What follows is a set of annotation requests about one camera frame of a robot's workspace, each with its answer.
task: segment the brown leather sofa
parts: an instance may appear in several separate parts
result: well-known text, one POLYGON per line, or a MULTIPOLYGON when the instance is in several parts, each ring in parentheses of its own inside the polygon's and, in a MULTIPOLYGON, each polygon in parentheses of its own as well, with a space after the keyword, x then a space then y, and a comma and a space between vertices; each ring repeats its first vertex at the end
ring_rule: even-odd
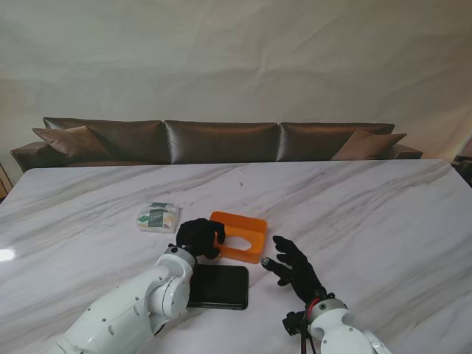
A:
MULTIPOLYGON (((117 122, 44 118, 46 128, 92 129, 114 159, 71 162, 45 142, 12 150, 23 171, 38 167, 137 164, 211 164, 330 160, 356 128, 390 134, 384 123, 210 123, 168 120, 117 122)), ((382 159, 419 159, 423 153, 396 144, 382 159)))

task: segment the white backdrop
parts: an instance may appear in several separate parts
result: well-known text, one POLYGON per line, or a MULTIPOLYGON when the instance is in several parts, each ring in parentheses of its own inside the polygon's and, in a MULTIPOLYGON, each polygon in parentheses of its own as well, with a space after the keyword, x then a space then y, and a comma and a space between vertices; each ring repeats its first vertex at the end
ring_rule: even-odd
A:
POLYGON ((391 122, 472 131, 471 0, 1 0, 0 162, 41 118, 391 122))

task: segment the green label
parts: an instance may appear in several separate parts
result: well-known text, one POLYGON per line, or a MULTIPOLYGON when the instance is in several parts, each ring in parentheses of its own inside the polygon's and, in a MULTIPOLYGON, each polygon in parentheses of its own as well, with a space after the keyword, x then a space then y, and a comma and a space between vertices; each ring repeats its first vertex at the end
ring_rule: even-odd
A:
POLYGON ((165 209, 152 209, 149 212, 149 227, 162 227, 165 209))

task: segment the throw pillow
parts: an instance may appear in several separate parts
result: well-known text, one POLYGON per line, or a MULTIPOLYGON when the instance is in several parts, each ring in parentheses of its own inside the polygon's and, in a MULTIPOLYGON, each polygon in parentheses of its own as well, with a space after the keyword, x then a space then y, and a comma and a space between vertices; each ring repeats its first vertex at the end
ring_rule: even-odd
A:
POLYGON ((36 135, 59 153, 72 160, 111 160, 113 156, 103 147, 92 129, 77 127, 71 129, 33 128, 36 135))
POLYGON ((332 160, 375 160, 406 134, 375 135, 356 129, 332 160))

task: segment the black smartphone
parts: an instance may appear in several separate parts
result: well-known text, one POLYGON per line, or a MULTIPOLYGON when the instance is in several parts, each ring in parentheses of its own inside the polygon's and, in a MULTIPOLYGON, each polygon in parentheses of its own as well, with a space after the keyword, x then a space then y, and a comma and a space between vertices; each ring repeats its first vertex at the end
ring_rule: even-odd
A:
POLYGON ((199 264, 190 279, 190 308, 248 307, 249 273, 236 265, 199 264))

